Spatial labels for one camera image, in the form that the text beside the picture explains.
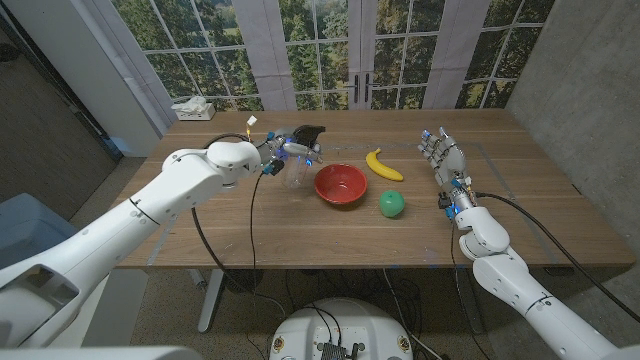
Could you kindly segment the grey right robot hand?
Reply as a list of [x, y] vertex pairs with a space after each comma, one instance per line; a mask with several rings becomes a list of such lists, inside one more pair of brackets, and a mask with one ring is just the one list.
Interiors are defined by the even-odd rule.
[[461, 186], [468, 177], [465, 155], [443, 127], [439, 128], [439, 135], [424, 130], [418, 149], [433, 168], [435, 180], [444, 191]]

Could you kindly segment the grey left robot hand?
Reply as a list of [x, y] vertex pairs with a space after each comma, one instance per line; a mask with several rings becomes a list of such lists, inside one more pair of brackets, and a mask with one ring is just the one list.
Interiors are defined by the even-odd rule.
[[290, 156], [299, 156], [311, 163], [323, 163], [321, 158], [321, 145], [318, 137], [324, 133], [326, 128], [318, 125], [301, 125], [296, 128], [284, 127], [275, 132], [275, 138], [283, 140], [284, 143], [278, 146]]

